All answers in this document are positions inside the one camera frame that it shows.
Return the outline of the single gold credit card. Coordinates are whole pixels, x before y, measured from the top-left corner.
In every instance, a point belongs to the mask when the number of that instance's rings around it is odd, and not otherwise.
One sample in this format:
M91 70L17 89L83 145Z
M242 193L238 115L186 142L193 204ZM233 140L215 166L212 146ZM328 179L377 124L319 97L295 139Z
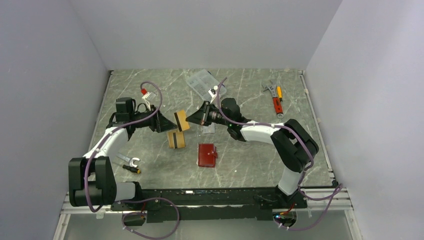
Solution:
M176 120L177 130L179 132L184 132L190 129L190 125L187 122L186 112L184 110L179 110L174 113L174 118Z

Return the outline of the gold credit card stack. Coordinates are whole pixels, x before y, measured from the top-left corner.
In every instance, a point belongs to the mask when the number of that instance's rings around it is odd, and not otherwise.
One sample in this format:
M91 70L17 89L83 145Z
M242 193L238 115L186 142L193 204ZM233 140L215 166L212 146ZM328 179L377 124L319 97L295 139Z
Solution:
M171 149L181 149L186 147L184 133L182 131L167 132L168 145Z

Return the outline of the red leather card holder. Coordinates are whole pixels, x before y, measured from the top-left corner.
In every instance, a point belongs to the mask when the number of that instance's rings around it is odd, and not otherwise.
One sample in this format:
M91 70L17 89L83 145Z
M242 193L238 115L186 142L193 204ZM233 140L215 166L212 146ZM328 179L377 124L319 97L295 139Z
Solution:
M198 145L197 165L199 167L214 168L217 157L217 149L213 143L200 143Z

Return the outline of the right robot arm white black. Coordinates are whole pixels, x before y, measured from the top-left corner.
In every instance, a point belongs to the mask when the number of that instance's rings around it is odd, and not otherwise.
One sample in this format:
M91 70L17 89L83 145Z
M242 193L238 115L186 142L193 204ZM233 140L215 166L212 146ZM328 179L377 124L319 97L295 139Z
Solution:
M234 98L225 98L220 107L204 101L200 109L186 118L200 126L218 124L227 127L229 135L241 142L271 144L279 154L284 168L275 194L276 203L287 208L295 201L303 172L312 166L320 148L316 141L295 119L272 125L248 119L241 114Z

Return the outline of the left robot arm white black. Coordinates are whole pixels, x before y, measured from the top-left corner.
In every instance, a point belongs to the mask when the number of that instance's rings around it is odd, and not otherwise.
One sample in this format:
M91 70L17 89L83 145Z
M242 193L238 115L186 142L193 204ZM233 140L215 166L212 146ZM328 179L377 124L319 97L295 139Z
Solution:
M115 107L101 140L84 156L72 158L68 163L69 201L73 207L123 201L129 209L139 209L144 203L141 185L136 181L116 181L111 158L137 129L149 128L157 133L177 129L154 105L140 112L135 109L135 99L121 97L116 99Z

